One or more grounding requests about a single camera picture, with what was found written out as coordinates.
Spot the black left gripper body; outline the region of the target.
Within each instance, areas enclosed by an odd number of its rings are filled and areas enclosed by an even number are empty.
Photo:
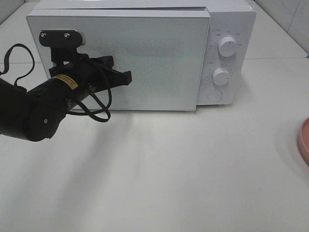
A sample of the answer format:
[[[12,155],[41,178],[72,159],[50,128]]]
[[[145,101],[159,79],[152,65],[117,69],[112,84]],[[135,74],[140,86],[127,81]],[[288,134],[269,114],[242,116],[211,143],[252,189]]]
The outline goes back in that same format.
[[[87,97],[115,87],[112,56],[90,58],[76,47],[50,49],[54,66],[49,69],[49,97]]]

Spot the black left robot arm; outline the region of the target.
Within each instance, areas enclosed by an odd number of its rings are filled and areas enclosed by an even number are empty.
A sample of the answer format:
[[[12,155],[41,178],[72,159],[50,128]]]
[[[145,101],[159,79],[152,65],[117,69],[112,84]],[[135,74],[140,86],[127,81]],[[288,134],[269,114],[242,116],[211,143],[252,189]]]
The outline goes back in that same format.
[[[107,122],[108,118],[98,114],[110,116],[110,105],[99,100],[97,93],[129,85],[131,72],[114,70],[111,56],[90,58],[79,53],[85,39],[77,30],[44,29],[39,41],[50,48],[50,79],[32,90],[1,80],[1,134],[33,142],[52,138],[66,115],[76,115],[75,106],[82,109],[81,116]]]

